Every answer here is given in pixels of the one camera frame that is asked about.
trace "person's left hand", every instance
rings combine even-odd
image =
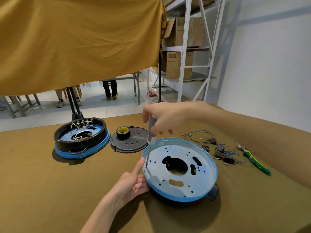
[[[123,173],[118,182],[111,189],[112,194],[117,196],[115,206],[117,211],[136,196],[149,191],[144,175],[139,175],[144,163],[145,159],[141,158],[137,162],[132,173]]]

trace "box flap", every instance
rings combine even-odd
[[[164,31],[164,34],[163,34],[162,38],[165,39],[165,38],[169,37],[169,35],[172,32],[172,29],[173,29],[173,26],[174,26],[174,23],[175,23],[175,19],[176,18],[173,18],[173,19],[170,19],[169,21],[166,22],[166,29]]]

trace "black and blue round device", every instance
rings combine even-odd
[[[106,123],[99,118],[83,118],[61,126],[54,133],[55,152],[64,159],[93,155],[110,140]]]

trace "person's right hand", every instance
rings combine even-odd
[[[157,118],[157,122],[151,128],[151,133],[163,134],[163,131],[168,130],[170,134],[173,134],[172,129],[187,120],[191,105],[192,102],[161,102],[145,105],[142,110],[142,119],[146,123],[149,117],[154,115]]]

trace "screwdriver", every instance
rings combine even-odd
[[[154,124],[156,123],[157,119],[154,115],[151,115],[150,119],[149,119],[149,132],[148,132],[148,139],[147,139],[147,143],[149,144],[149,151],[148,151],[148,156],[147,156],[147,162],[146,162],[146,168],[148,166],[148,161],[149,161],[149,155],[150,155],[150,150],[151,150],[151,145],[153,145],[156,142],[156,134],[152,134],[151,133],[151,128],[154,126]]]
[[[254,156],[247,150],[245,149],[245,147],[239,145],[239,143],[236,145],[236,147],[239,149],[239,150],[242,150],[243,151],[243,156],[247,157],[251,163],[253,165],[255,165],[258,169],[260,169],[262,172],[264,172],[265,174],[267,175],[271,175],[271,171],[269,169],[267,169],[265,166],[263,166],[261,163],[259,163],[258,160],[256,160],[254,158]]]

